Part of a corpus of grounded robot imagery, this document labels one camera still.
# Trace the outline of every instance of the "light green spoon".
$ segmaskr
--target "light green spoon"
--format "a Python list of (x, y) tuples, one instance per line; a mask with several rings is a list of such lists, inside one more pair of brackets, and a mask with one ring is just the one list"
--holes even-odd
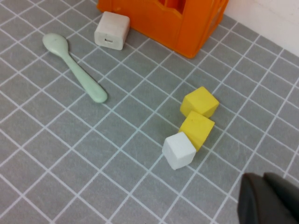
[(69, 46), (66, 39), (58, 34), (46, 34), (43, 36), (43, 44), (46, 49), (61, 57), (69, 66), (75, 77), (81, 83), (88, 95), (97, 103), (107, 100), (107, 93), (94, 81), (69, 55)]

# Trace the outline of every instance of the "block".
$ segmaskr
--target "block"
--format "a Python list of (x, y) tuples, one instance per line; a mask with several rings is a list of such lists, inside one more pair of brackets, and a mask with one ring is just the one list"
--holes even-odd
[(176, 170), (190, 164), (196, 149), (183, 133), (177, 133), (165, 139), (162, 153), (172, 169)]
[(180, 127), (179, 132), (184, 132), (194, 145), (196, 151), (199, 151), (200, 147), (206, 141), (214, 124), (215, 122), (210, 119), (196, 113), (195, 111), (191, 111)]
[(103, 47), (122, 50), (129, 28), (129, 17), (104, 12), (94, 32), (94, 42)]
[(189, 93), (184, 97), (180, 111), (185, 117), (195, 111), (207, 118), (211, 117), (219, 105), (219, 101), (205, 87)]

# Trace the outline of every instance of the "white cube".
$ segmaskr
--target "white cube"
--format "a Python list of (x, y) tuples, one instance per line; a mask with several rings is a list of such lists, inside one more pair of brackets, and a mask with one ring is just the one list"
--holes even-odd
[(94, 42), (103, 47), (122, 50), (129, 28), (129, 17), (104, 12), (94, 32)]
[(180, 132), (165, 139), (162, 152), (171, 168), (176, 170), (192, 162), (196, 149), (185, 133)]

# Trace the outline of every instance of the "orange plastic basket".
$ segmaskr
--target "orange plastic basket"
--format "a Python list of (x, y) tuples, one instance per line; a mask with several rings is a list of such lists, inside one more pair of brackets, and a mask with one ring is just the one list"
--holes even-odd
[(126, 15), (131, 27), (188, 57), (222, 20), (228, 0), (99, 0), (98, 9)]

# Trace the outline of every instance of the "yellow block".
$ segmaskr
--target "yellow block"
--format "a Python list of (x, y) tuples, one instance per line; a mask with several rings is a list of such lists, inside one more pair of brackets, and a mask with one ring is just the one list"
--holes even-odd
[(196, 151), (199, 151), (214, 124), (215, 122), (210, 119), (191, 111), (178, 132), (184, 132), (196, 148)]
[(185, 117), (188, 116), (190, 111), (195, 111), (209, 118), (218, 105), (219, 101), (205, 87), (200, 87), (184, 97), (180, 111)]

